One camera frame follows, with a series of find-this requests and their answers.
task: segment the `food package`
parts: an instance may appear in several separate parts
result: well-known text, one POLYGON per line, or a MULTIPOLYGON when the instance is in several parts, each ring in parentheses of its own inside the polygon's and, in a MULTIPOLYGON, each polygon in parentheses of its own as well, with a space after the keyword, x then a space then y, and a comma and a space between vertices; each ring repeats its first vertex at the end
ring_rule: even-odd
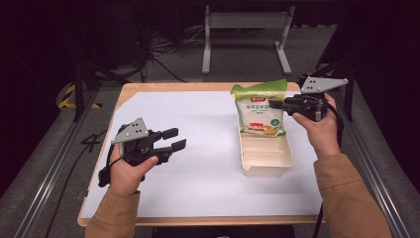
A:
POLYGON ((270 108, 268 101, 284 101, 286 89, 286 79, 249 87, 234 85, 231 94, 235 97, 241 132, 268 137, 285 135, 283 110, 270 108))

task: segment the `white sheet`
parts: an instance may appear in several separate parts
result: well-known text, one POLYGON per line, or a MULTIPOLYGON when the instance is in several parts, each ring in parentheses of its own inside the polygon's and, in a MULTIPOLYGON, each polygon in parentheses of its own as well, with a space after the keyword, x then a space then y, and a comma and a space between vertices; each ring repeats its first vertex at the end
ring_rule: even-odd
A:
MULTIPOLYGON (((228 91, 140 92, 115 112, 97 170, 105 166, 110 140, 120 126, 138 117, 143 117, 148 129, 179 129, 179 136, 159 141, 156 148, 187 139, 184 150, 154 167, 141 183, 139 217, 318 214, 316 156, 306 131, 286 114, 294 165, 282 177, 247 177, 241 169, 238 113, 228 91)), ((106 191, 97 185, 97 174, 81 218, 93 216, 106 191)))

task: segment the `aluminum rail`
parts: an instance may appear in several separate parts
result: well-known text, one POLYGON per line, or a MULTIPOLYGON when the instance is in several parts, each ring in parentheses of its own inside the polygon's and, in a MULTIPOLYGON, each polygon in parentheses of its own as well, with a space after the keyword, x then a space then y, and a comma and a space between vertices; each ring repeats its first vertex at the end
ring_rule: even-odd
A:
MULTIPOLYGON (((89 91, 86 96, 84 108, 89 108, 97 96, 97 91, 89 91)), ((16 231, 15 238, 24 238, 29 237, 32 230, 34 229, 35 224, 40 217, 41 212, 43 211, 44 206, 47 203, 47 200, 50 197, 50 194, 53 190, 55 182, 57 181, 59 174, 61 173, 62 167, 65 164, 67 159, 67 154, 70 149, 72 142, 74 141, 75 136, 77 135, 80 127, 83 125, 83 122, 86 118, 88 110, 84 110, 83 113, 80 115, 80 118, 77 122, 74 122, 68 133, 64 139, 61 148, 59 149, 54 161, 52 162, 52 166, 50 167, 49 172, 47 173, 44 181, 41 183, 40 188, 38 189, 35 198, 29 207, 24 219, 21 222, 18 230, 16 231)))
POLYGON ((360 162, 365 171, 368 183, 371 185, 374 195, 376 196, 377 202, 379 203, 380 208, 382 209, 386 220, 388 221, 389 227, 395 238, 410 238, 404 222, 402 221, 398 211, 396 210, 395 205, 392 202, 392 199, 389 195, 386 186, 384 185, 382 179, 379 176, 378 171, 376 170, 374 163, 368 153, 367 148, 364 145, 361 135, 359 134, 358 129, 355 127, 354 123, 350 122, 344 112, 340 107, 343 105, 344 101, 339 96, 337 92, 332 92, 334 98, 337 100, 337 109, 343 119, 345 128, 349 131, 349 134, 354 142, 354 145, 358 151, 360 162))

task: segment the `wooden table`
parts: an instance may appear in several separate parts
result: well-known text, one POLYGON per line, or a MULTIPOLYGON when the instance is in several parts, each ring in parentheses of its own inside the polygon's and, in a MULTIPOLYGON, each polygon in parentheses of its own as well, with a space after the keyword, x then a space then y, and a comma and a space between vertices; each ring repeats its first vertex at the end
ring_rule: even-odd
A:
MULTIPOLYGON (((256 82, 217 82, 217 83, 129 83, 124 85, 121 95, 116 104, 116 110, 119 109, 125 102, 136 95, 138 92, 172 92, 172 91, 230 91, 234 84, 242 86, 250 86, 256 82)), ((296 83, 287 84, 288 91, 299 91, 296 83)), ((102 147, 99 158, 104 153, 105 144, 102 147)), ((314 223, 317 215, 291 215, 291 216, 221 216, 221 217, 158 217, 145 218, 138 217, 137 225, 139 226, 195 226, 195 225, 257 225, 257 224, 297 224, 297 223, 314 223)), ((88 218, 78 217, 78 223, 81 226, 86 226, 88 218)))

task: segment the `gray metal bracket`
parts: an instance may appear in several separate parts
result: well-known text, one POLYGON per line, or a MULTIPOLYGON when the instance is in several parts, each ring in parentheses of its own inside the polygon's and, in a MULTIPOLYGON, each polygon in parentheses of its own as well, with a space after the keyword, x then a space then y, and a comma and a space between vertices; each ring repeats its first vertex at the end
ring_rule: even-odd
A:
POLYGON ((134 122, 130 123, 123 131, 117 134, 117 136, 111 140, 111 144, 124 143, 142 139, 149 136, 148 128, 146 127, 143 118, 138 118, 134 122))
POLYGON ((339 78, 324 78, 308 76, 300 89, 302 94, 325 92, 330 89, 346 85, 349 81, 339 78))

